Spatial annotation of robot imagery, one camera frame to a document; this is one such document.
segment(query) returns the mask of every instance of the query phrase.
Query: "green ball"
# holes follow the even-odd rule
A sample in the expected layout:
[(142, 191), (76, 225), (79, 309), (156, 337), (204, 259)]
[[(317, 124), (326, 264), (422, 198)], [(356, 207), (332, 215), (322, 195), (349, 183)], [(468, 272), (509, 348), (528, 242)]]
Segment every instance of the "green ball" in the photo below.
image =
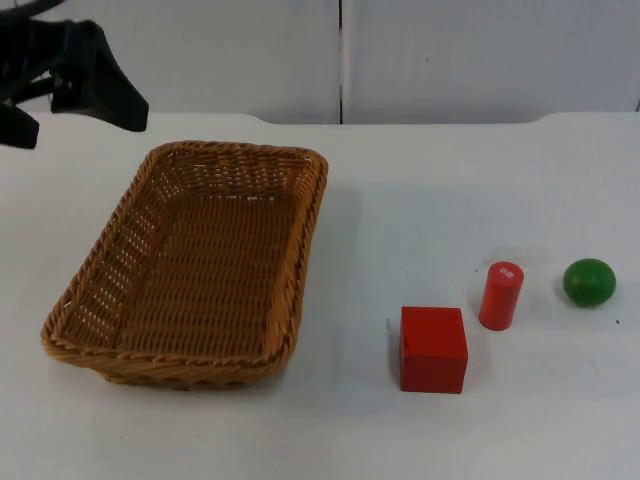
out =
[(611, 298), (616, 276), (602, 260), (583, 258), (569, 265), (562, 277), (567, 296), (581, 307), (595, 307)]

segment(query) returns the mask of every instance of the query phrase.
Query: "red cylinder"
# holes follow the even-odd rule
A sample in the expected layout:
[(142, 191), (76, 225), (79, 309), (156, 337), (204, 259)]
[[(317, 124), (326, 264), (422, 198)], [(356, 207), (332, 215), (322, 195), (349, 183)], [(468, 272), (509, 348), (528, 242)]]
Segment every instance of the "red cylinder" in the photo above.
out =
[(480, 307), (480, 323), (489, 330), (506, 330), (511, 325), (524, 281), (522, 269), (511, 262), (491, 265)]

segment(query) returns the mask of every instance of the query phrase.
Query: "wicker basket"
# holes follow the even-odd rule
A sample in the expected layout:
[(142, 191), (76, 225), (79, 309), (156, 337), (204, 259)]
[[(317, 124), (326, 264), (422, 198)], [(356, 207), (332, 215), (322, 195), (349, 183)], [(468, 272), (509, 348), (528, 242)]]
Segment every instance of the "wicker basket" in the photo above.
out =
[(327, 162), (302, 148), (152, 150), (41, 339), (117, 383), (249, 384), (295, 347)]

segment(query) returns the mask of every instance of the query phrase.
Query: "white backdrop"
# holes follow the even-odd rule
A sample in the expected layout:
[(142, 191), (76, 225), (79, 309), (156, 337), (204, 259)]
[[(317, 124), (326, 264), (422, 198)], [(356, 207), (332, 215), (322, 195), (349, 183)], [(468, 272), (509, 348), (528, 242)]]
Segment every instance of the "white backdrop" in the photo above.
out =
[[(0, 0), (8, 6), (13, 0)], [(638, 0), (67, 0), (156, 112), (281, 123), (521, 122), (632, 111)], [(46, 102), (31, 105), (46, 108)]]
[(521, 122), (640, 98), (638, 0), (344, 5), (348, 123)]
[(338, 12), (337, 0), (67, 0), (46, 18), (95, 20), (155, 112), (336, 123)]

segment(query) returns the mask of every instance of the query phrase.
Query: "red wooden block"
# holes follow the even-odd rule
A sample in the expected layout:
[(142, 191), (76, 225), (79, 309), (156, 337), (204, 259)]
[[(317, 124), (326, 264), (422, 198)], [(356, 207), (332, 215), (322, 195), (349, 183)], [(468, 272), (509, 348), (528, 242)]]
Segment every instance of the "red wooden block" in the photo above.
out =
[(467, 358), (459, 308), (402, 307), (402, 390), (460, 393)]

